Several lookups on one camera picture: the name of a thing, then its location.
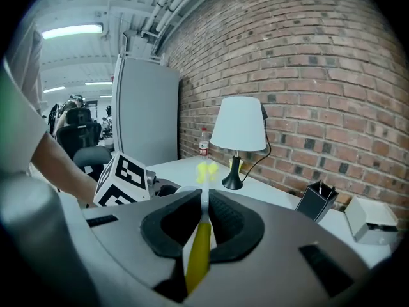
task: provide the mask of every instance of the white box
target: white box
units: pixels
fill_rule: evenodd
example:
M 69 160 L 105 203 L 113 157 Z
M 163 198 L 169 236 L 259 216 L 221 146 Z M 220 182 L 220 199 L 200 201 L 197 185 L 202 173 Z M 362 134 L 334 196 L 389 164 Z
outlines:
M 385 245 L 397 238 L 397 218 L 384 202 L 355 196 L 345 214 L 359 243 Z
M 117 206 L 149 199 L 145 165 L 117 152 L 101 173 L 95 205 Z

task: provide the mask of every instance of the black chair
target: black chair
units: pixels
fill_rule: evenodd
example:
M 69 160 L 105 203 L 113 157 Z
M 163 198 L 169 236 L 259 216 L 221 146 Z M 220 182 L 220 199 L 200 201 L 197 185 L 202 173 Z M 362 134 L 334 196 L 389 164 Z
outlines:
M 66 122 L 68 125 L 57 131 L 57 142 L 83 172 L 86 166 L 91 166 L 93 171 L 88 175 L 98 181 L 104 164 L 112 158 L 106 147 L 98 146 L 101 125 L 92 121 L 86 108 L 70 109 Z

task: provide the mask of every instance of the plastic bottle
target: plastic bottle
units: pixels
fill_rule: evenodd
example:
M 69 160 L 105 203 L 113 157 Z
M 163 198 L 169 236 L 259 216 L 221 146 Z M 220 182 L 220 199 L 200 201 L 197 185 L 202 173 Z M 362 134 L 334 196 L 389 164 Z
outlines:
M 199 154 L 204 159 L 207 159 L 209 155 L 209 135 L 206 127 L 202 127 L 202 134 L 200 135 L 199 142 Z

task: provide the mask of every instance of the person's arm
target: person's arm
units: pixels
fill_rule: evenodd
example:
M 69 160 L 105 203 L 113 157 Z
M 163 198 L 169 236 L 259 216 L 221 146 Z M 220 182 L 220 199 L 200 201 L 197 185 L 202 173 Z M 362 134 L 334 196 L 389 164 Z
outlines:
M 45 133 L 31 162 L 58 189 L 92 204 L 97 183 L 82 172 L 60 145 Z
M 66 111 L 64 111 L 61 116 L 58 119 L 57 125 L 54 127 L 54 133 L 52 133 L 52 135 L 54 137 L 57 136 L 57 131 L 58 129 L 62 128 L 64 126 L 65 123 L 65 118 L 66 118 Z

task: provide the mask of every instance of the brick wall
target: brick wall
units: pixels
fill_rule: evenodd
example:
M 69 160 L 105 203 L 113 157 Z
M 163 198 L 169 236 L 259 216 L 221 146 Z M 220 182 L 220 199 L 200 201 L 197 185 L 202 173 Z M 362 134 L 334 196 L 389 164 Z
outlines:
M 224 97 L 257 97 L 272 154 L 252 177 L 297 195 L 322 179 L 338 188 L 337 207 L 381 199 L 407 228 L 409 75 L 371 0 L 207 0 L 164 52 L 182 76 L 182 157 L 197 155 Z M 263 154 L 241 153 L 244 170 Z

